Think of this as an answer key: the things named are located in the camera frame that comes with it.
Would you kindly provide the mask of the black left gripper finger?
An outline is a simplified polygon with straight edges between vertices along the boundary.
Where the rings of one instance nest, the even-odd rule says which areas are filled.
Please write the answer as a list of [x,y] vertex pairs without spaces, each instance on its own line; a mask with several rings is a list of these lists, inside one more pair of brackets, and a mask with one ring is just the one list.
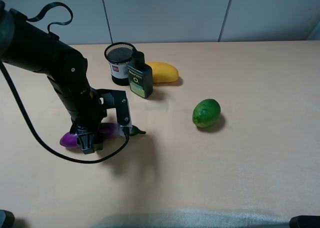
[[87,132],[86,130],[77,131],[77,144],[81,147],[81,151],[85,155],[95,152],[94,138],[95,134],[93,132]]

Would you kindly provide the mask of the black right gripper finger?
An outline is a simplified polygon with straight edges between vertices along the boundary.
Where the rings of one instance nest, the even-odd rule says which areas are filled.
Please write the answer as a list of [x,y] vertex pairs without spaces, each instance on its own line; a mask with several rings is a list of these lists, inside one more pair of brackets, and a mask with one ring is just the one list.
[[104,142],[104,135],[100,132],[97,132],[95,134],[94,141],[93,141],[94,150],[102,150],[103,142]]

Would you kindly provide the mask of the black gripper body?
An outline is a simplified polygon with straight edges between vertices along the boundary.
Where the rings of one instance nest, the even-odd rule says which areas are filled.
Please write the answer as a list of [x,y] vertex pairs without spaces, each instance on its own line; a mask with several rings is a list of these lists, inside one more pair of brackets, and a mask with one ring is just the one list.
[[75,134],[78,128],[89,132],[95,132],[103,120],[107,117],[107,111],[102,104],[101,95],[94,89],[83,90],[72,99],[76,110],[76,115],[71,117],[72,125],[69,130]]

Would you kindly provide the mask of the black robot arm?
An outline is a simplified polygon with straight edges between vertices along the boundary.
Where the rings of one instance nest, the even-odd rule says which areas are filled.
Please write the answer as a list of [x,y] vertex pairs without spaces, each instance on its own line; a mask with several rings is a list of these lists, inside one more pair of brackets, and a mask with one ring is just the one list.
[[100,111],[100,97],[87,79],[88,61],[76,49],[60,41],[51,31],[33,26],[52,8],[70,8],[62,2],[44,6],[38,15],[28,18],[23,13],[5,9],[0,3],[0,60],[3,63],[38,74],[45,74],[67,109],[72,126],[84,154],[103,148],[99,133],[106,112]]

